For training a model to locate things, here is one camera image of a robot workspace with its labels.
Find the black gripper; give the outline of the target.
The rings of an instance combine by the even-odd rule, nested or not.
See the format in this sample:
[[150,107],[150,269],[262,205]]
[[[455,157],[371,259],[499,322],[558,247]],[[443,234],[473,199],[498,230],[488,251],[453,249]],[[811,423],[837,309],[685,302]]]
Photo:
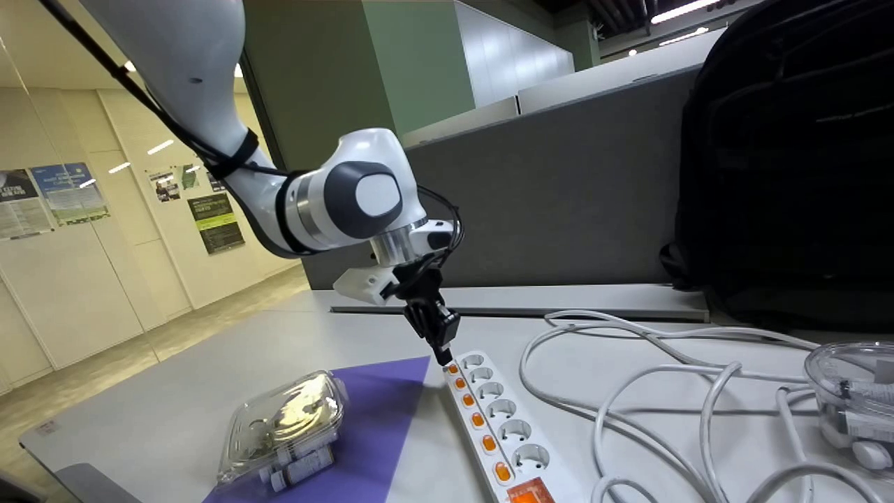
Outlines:
[[442,295],[442,256],[393,266],[383,287],[386,300],[406,302],[406,318],[434,347],[439,365],[453,361],[449,342],[459,333],[460,315]]

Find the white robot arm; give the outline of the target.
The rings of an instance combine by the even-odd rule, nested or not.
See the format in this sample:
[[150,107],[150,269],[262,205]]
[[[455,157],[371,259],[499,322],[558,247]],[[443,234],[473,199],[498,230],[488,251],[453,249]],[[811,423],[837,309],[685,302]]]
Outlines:
[[392,128],[340,133],[316,170],[279,170],[234,111],[234,68],[246,48],[242,0],[83,0],[135,62],[135,96],[196,150],[234,195],[256,240],[276,256],[357,244],[374,266],[334,279],[344,295],[406,305],[414,333],[446,365],[460,315],[439,293],[453,220],[429,219]]

